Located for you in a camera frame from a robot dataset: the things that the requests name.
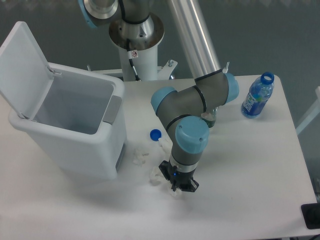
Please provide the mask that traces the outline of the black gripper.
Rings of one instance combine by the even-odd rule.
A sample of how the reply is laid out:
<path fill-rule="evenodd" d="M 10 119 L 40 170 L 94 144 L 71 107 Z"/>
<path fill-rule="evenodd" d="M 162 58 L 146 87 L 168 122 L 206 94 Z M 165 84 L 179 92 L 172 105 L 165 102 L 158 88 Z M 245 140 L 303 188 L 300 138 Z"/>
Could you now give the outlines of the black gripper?
<path fill-rule="evenodd" d="M 179 188 L 182 192 L 194 193 L 198 187 L 199 183 L 194 180 L 194 172 L 182 172 L 178 170 L 178 167 L 172 166 L 169 161 L 163 161 L 159 166 L 164 178 L 171 183 L 171 189 L 173 192 Z"/>

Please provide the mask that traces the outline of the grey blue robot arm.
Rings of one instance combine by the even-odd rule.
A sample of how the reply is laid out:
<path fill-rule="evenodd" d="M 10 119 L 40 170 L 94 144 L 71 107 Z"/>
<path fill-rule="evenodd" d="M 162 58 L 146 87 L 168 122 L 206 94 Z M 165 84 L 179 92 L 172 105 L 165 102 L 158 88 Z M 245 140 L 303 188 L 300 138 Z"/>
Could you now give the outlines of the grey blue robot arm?
<path fill-rule="evenodd" d="M 148 0 L 80 0 L 78 4 L 91 28 L 109 26 L 124 81 L 160 77 L 157 47 L 164 25 L 151 12 Z M 173 191 L 195 192 L 199 184 L 193 175 L 209 139 L 208 116 L 235 100 L 239 85 L 220 67 L 198 1 L 170 0 L 167 4 L 195 83 L 181 91 L 164 87 L 151 97 L 153 110 L 173 143 L 169 160 L 159 169 Z"/>

